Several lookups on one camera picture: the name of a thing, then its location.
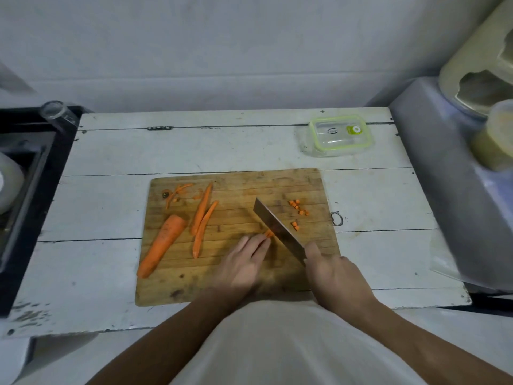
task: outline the metal ring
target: metal ring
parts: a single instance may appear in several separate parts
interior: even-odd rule
[[[335,224],[335,219],[333,218],[334,214],[338,215],[338,217],[340,218],[340,224]],[[333,223],[333,225],[335,227],[340,227],[344,223],[344,218],[342,217],[342,215],[338,211],[337,212],[330,212],[329,215],[331,216],[331,222]]]

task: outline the person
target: person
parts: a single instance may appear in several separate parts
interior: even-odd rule
[[[88,384],[513,384],[381,304],[355,264],[314,243],[305,264],[318,304],[264,300],[236,310],[269,243],[240,239],[208,288]]]

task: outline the tabletop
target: tabletop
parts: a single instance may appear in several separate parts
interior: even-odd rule
[[[302,152],[311,119],[345,114],[363,117],[375,146],[329,158]],[[157,326],[186,303],[134,304],[150,180],[307,167],[320,169],[330,210],[344,218],[335,227],[341,253],[382,303],[470,304],[462,282],[430,269],[448,249],[387,108],[91,113],[80,121],[4,336]]]

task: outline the knife blade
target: knife blade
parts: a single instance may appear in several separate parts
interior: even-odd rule
[[[291,234],[283,223],[267,208],[262,201],[255,200],[253,212],[264,222],[264,224],[273,231],[274,235],[285,245],[285,247],[294,255],[301,265],[305,265],[305,247]]]

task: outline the person's right arm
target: person's right arm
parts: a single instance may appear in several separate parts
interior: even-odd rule
[[[421,329],[381,304],[346,257],[323,257],[306,246],[306,273],[327,310],[392,350],[430,385],[513,384],[513,377]]]

